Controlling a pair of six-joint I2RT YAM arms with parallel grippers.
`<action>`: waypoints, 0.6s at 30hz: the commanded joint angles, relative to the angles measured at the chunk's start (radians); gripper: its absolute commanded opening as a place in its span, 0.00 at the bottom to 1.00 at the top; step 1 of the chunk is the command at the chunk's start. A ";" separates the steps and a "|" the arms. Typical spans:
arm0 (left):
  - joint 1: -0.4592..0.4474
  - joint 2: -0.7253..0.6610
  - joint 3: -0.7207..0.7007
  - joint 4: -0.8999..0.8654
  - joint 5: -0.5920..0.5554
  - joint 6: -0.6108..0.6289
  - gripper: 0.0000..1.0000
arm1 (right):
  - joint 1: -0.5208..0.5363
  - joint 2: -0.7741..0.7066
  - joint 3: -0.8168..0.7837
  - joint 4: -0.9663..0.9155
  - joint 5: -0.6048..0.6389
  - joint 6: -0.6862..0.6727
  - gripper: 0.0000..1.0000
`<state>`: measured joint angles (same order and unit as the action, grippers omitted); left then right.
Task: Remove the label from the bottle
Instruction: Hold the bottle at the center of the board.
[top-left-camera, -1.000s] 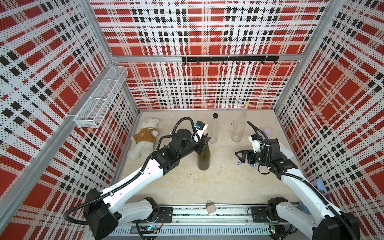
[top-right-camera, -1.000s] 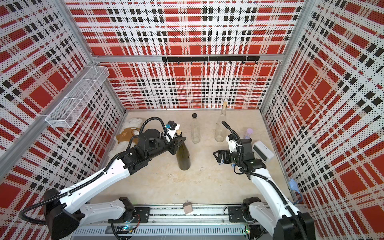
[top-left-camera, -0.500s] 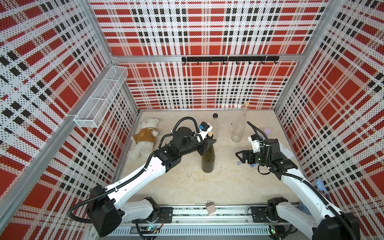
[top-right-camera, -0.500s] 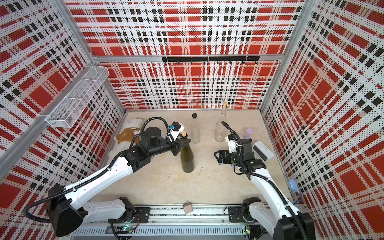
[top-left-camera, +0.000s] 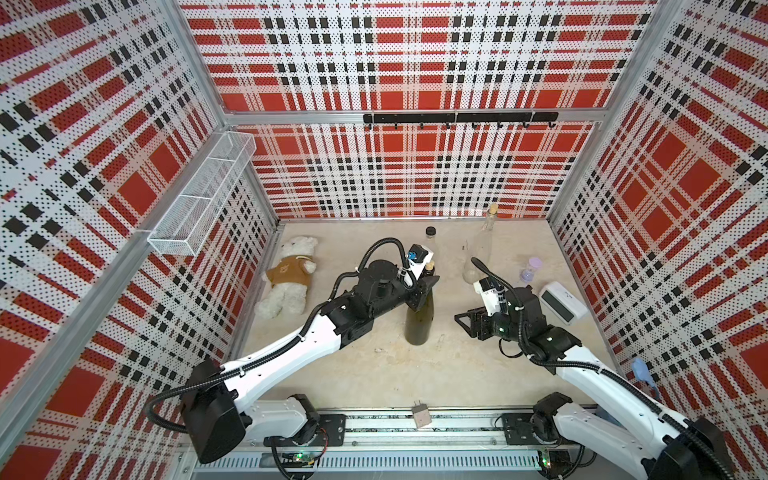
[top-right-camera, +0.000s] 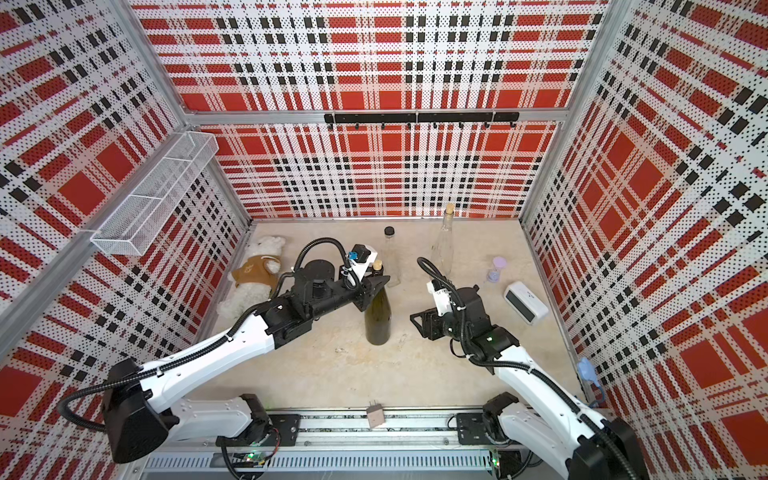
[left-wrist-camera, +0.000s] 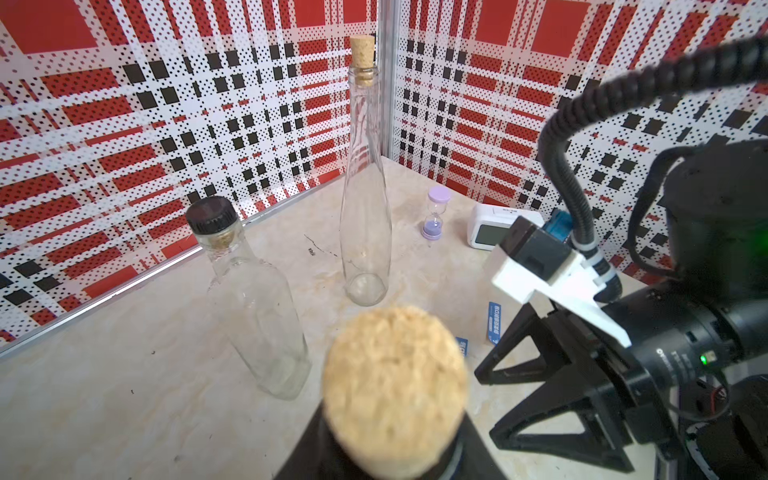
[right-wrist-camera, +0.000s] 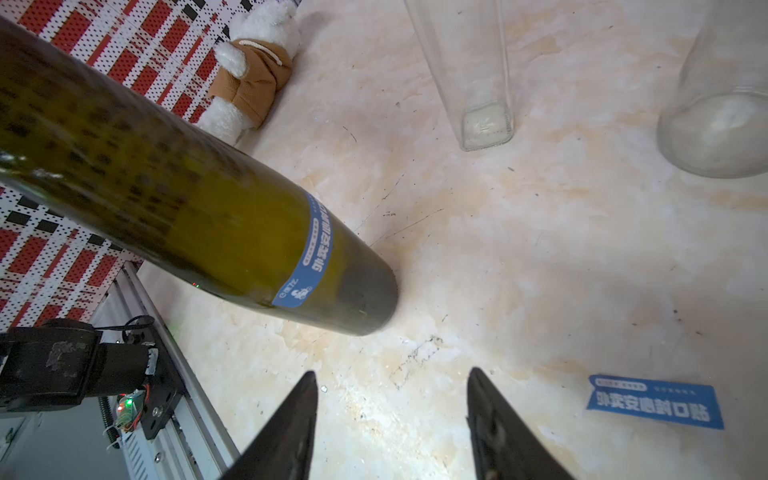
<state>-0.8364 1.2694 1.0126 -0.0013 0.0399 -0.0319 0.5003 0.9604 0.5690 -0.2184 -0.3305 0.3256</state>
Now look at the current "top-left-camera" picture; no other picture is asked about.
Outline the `dark green wine bottle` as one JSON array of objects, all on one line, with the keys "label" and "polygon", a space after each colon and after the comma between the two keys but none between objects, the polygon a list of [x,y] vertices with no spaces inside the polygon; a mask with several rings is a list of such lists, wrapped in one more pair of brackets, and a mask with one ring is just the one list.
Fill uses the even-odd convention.
[{"label": "dark green wine bottle", "polygon": [[[435,262],[427,264],[423,276],[434,275]],[[421,311],[413,310],[413,303],[409,306],[406,315],[404,336],[408,343],[414,346],[423,345],[429,338],[432,322],[434,319],[434,307],[427,309],[424,307]]]}]

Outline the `small clear black-capped bottle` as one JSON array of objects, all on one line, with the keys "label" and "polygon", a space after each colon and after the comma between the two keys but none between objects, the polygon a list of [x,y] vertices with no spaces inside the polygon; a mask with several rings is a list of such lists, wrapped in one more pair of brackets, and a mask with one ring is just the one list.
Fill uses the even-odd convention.
[{"label": "small clear black-capped bottle", "polygon": [[436,258],[439,255],[439,246],[437,244],[437,229],[434,226],[427,226],[424,233],[424,239],[421,245],[429,249]]}]

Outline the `tall clear corked bottle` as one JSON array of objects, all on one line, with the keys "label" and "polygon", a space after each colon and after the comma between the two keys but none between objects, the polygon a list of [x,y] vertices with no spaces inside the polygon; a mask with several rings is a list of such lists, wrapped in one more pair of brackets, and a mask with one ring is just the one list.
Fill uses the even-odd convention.
[{"label": "tall clear corked bottle", "polygon": [[493,228],[498,214],[498,204],[492,203],[486,211],[481,228],[465,245],[466,258],[462,271],[463,280],[472,285],[482,278],[482,272],[472,263],[472,258],[488,262],[492,249]]}]

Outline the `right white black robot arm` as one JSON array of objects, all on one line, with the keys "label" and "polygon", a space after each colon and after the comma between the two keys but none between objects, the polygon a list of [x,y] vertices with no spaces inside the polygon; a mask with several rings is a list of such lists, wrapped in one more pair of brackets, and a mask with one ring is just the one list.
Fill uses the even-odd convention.
[{"label": "right white black robot arm", "polygon": [[547,323],[529,287],[491,278],[473,285],[481,307],[465,312],[471,337],[517,343],[531,363],[584,392],[608,414],[603,419],[555,392],[534,407],[537,440],[578,443],[636,479],[731,479],[723,433],[705,418],[691,420],[636,388],[607,367],[568,330]]}]

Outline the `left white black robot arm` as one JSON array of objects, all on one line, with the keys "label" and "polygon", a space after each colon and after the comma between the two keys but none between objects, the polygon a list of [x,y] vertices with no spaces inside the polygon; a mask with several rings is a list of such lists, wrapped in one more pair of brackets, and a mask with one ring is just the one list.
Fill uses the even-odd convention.
[{"label": "left white black robot arm", "polygon": [[415,281],[395,264],[375,260],[358,272],[351,290],[319,305],[293,336],[221,366],[211,360],[197,365],[181,395],[181,415],[198,461],[214,462],[245,440],[312,441],[320,416],[305,395],[265,403],[260,398],[296,371],[369,333],[378,317],[401,305],[421,309],[439,278],[431,261],[413,264],[409,271]]}]

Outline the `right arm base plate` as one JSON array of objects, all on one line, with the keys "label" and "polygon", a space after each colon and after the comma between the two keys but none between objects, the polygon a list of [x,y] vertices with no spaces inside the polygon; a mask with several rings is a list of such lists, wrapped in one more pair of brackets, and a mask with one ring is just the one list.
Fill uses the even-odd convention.
[{"label": "right arm base plate", "polygon": [[495,421],[507,446],[537,446],[557,448],[576,446],[577,443],[559,435],[553,427],[547,427],[540,420],[532,420],[533,412],[502,413]]}]

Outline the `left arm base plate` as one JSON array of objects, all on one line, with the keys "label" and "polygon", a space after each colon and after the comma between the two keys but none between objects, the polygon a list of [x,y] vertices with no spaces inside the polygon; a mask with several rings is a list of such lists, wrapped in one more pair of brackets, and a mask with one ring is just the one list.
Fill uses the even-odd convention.
[{"label": "left arm base plate", "polygon": [[321,414],[316,420],[310,419],[292,437],[267,437],[265,447],[338,447],[345,439],[347,416],[344,414]]}]

